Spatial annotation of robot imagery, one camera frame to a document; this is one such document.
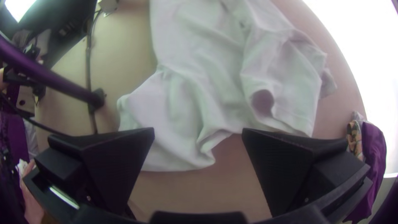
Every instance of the finger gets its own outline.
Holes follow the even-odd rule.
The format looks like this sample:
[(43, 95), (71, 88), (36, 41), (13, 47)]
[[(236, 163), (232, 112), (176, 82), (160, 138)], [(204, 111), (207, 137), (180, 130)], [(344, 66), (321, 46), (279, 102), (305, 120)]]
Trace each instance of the finger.
[(30, 173), (30, 171), (32, 171), (34, 165), (36, 165), (36, 163), (34, 162), (34, 160), (31, 160), (28, 166), (25, 168), (22, 178), (24, 178), (26, 175), (28, 175), (28, 173)]

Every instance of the patterned fabric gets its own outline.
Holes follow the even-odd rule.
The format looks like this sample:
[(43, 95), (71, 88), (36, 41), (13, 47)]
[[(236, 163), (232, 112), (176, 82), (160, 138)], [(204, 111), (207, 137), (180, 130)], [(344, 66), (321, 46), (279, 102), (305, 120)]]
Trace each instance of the patterned fabric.
[(362, 133), (358, 121), (351, 121), (347, 125), (347, 152), (351, 152), (359, 160), (364, 161), (365, 157), (362, 153)]

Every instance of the beige surface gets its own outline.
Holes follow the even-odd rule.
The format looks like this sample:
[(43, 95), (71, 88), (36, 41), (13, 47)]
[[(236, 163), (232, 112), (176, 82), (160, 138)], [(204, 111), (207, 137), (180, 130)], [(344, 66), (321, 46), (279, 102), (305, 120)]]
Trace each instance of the beige surface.
[[(116, 131), (116, 100), (132, 92), (155, 70), (150, 42), (148, 3), (123, 3), (121, 9), (100, 16), (94, 31), (92, 85), (104, 88), (106, 105), (96, 113), (99, 131)], [(314, 137), (344, 136), (351, 112), (364, 114), (359, 91), (337, 45), (304, 3), (275, 0), (275, 4), (294, 24), (329, 54), (328, 64), (338, 91), (319, 102)], [(85, 86), (85, 40), (69, 51), (54, 71)], [(91, 134), (86, 104), (48, 90), (36, 108), (39, 122), (71, 135)], [(38, 130), (41, 150), (47, 147), (47, 133)], [(216, 164), (189, 172), (141, 172), (129, 205), (139, 220), (147, 221), (156, 210), (172, 212), (243, 211), (249, 221), (270, 217), (258, 179), (243, 147), (240, 135), (233, 135), (214, 149)]]

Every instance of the purple rod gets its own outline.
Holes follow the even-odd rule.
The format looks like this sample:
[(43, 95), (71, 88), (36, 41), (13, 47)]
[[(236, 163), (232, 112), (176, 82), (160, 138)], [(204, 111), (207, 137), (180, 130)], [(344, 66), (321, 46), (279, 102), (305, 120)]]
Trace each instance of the purple rod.
[(42, 85), (48, 86), (73, 98), (84, 101), (94, 108), (104, 105), (103, 97), (76, 85), (55, 72), (46, 69), (39, 63), (29, 59), (19, 49), (10, 44), (0, 35), (0, 58), (7, 64), (17, 68), (22, 74), (31, 77)]

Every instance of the black plastic mount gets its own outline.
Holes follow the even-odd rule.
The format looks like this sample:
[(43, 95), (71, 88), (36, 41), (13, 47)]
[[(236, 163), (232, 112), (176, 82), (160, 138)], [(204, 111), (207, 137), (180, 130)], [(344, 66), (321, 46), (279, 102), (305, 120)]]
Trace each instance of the black plastic mount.
[[(50, 148), (37, 156), (35, 160), (38, 169), (32, 170), (24, 178), (24, 182), (43, 208), (60, 223), (142, 224), (120, 214), (126, 206), (153, 139), (153, 129), (82, 137), (50, 136)], [(271, 212), (278, 214), (256, 224), (339, 223), (356, 207), (372, 185), (366, 177), (369, 171), (369, 166), (366, 164), (355, 166), (348, 174), (342, 174), (347, 171), (343, 169), (333, 173), (333, 176), (342, 176), (344, 180), (326, 177), (330, 173), (323, 169), (331, 164), (325, 161), (342, 159), (344, 163), (351, 162), (346, 152), (341, 150), (343, 145), (341, 139), (309, 139), (244, 129), (243, 142)], [(334, 188), (325, 188), (328, 192), (324, 195), (289, 211), (297, 195), (300, 195), (299, 192), (302, 191), (304, 195), (307, 193), (303, 191), (306, 186), (304, 183), (311, 180), (309, 177), (312, 170), (323, 172), (321, 177)], [(267, 183), (273, 183), (278, 187), (285, 184), (290, 186), (283, 187), (286, 192), (281, 192), (280, 189)], [(79, 208), (71, 207), (51, 192), (49, 186), (52, 185), (75, 199)], [(93, 197), (91, 200), (86, 200), (86, 196)], [(248, 222), (241, 212), (223, 214), (156, 212), (150, 220), (150, 224), (170, 223), (247, 224)]]

